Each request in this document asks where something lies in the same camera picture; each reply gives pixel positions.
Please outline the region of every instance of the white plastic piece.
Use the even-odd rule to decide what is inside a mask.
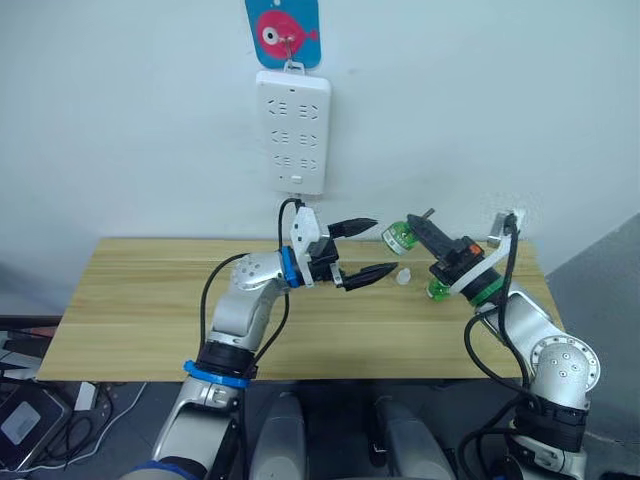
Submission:
[[[309,262],[311,261],[309,249],[312,247],[319,250],[324,248],[324,244],[329,240],[329,230],[318,221],[313,208],[300,207],[293,219],[289,233],[293,244],[293,253],[304,284],[307,287],[313,287],[313,277],[309,270]]]
[[[513,210],[512,213],[516,216],[516,226],[520,230],[522,220],[524,218],[524,210]],[[455,295],[460,293],[464,288],[473,282],[476,278],[482,275],[484,272],[496,265],[500,260],[509,255],[511,250],[511,235],[505,235],[500,233],[500,245],[496,248],[491,255],[486,257],[471,270],[460,277],[451,287],[449,287],[449,294]]]
[[[403,268],[396,275],[396,283],[398,285],[406,285],[411,281],[411,270]]]
[[[98,389],[92,383],[82,382],[80,384],[80,390],[78,390],[76,405],[73,409],[76,412],[92,410],[96,403],[97,393]]]
[[[272,187],[323,193],[331,84],[324,78],[276,71],[258,72],[256,84]]]

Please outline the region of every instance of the small bottle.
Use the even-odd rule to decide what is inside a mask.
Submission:
[[[427,285],[427,295],[436,302],[441,302],[445,298],[449,298],[449,286],[433,277]]]
[[[407,222],[393,223],[382,232],[382,240],[397,255],[408,253],[418,241]]]

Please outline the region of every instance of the blue ring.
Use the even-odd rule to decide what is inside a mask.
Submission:
[[[184,471],[177,465],[174,465],[172,463],[161,463],[155,460],[149,460],[148,462],[143,463],[142,465],[138,465],[131,471],[137,472],[138,470],[154,470],[154,469],[175,473],[185,478],[186,480],[198,480],[198,477],[196,477],[195,475],[191,475],[189,472]]]
[[[290,287],[298,288],[300,282],[298,275],[293,267],[293,259],[291,258],[291,247],[282,247],[282,265],[284,266],[284,279]]]
[[[246,378],[237,377],[225,377],[223,375],[216,375],[214,373],[203,372],[196,367],[193,360],[187,360],[184,362],[184,371],[198,380],[204,380],[205,382],[217,383],[218,385],[226,385],[233,388],[247,388],[250,381]]]

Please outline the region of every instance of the white power strip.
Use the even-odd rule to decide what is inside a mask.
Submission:
[[[272,187],[281,192],[321,194],[331,84],[324,78],[275,71],[258,72],[256,84]]]

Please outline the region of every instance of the cartoon fish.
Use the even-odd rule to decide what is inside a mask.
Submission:
[[[318,41],[318,32],[304,31],[295,18],[279,10],[269,10],[258,19],[257,36],[264,51],[278,59],[287,58],[286,39],[289,39],[291,54],[300,50],[307,38]]]

